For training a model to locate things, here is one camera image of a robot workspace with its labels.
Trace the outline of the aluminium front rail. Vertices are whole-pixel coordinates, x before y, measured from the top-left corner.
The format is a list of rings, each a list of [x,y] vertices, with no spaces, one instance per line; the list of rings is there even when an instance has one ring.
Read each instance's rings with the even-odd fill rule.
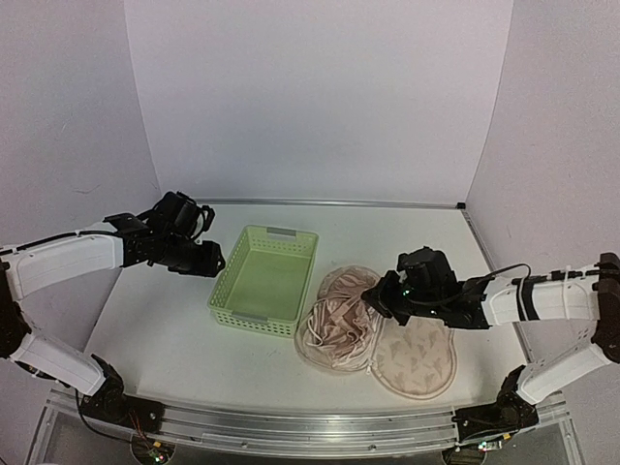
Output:
[[[139,396],[159,400],[159,433],[177,446],[250,456],[301,459],[402,457],[456,447],[455,410],[495,399],[522,360],[480,364],[458,356],[449,388],[431,400],[394,394],[364,370],[329,374],[295,356],[226,361],[170,360],[144,365],[132,378]],[[537,407],[539,423],[502,440],[483,464],[585,464],[561,392]],[[25,464],[138,464],[129,445],[81,423],[73,392],[53,388]]]

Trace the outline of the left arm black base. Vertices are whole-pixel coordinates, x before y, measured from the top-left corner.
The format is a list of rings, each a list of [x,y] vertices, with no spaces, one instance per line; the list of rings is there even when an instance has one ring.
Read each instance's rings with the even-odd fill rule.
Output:
[[[127,394],[118,372],[102,358],[92,357],[103,370],[104,382],[94,394],[78,398],[78,412],[83,417],[134,428],[141,433],[158,433],[165,412],[164,404]]]

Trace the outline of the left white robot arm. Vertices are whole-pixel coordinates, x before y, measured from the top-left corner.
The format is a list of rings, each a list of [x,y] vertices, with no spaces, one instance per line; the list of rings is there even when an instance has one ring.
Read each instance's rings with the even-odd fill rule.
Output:
[[[110,364],[47,334],[23,309],[48,290],[90,275],[159,265],[185,276],[214,278],[225,268],[218,243],[202,239],[215,210],[181,192],[165,193],[139,214],[117,213],[89,227],[1,250],[1,357],[86,396],[110,423],[130,415]]]

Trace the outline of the floral mesh laundry bag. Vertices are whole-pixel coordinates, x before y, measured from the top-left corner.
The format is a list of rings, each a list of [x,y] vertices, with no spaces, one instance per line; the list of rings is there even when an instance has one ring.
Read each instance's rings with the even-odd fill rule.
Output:
[[[361,371],[403,397],[436,398],[450,388],[456,375],[453,331],[432,319],[411,319],[401,326],[382,317],[370,362],[355,372]]]

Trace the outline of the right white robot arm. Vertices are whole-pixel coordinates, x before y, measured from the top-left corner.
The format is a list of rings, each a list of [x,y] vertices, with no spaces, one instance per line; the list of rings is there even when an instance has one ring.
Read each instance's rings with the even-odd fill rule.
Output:
[[[518,368],[512,391],[493,401],[487,419],[508,429],[550,393],[619,360],[619,258],[603,253],[582,268],[509,277],[505,269],[457,279],[446,255],[423,247],[402,254],[362,300],[382,317],[406,325],[413,317],[453,329],[483,330],[515,323],[592,322],[593,330],[553,360]]]

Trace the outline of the pink bra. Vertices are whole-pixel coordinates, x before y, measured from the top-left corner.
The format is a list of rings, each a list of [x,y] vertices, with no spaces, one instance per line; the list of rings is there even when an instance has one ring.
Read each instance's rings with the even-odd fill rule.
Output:
[[[365,266],[349,265],[331,271],[297,326],[294,344],[300,356],[335,372],[366,368],[380,334],[382,317],[361,296],[378,281],[379,275]]]

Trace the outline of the green plastic basket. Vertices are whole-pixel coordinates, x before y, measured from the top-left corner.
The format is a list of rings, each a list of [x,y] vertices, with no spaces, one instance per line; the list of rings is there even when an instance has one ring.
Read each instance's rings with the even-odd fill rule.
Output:
[[[319,236],[246,226],[208,301],[221,326],[294,336],[310,285]]]

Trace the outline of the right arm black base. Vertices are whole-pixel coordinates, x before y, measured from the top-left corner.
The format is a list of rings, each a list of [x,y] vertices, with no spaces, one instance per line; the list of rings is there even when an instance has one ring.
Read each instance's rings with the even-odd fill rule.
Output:
[[[535,426],[537,408],[517,394],[517,381],[525,366],[515,368],[505,378],[494,402],[457,409],[451,421],[456,425],[460,444],[486,436],[499,437]]]

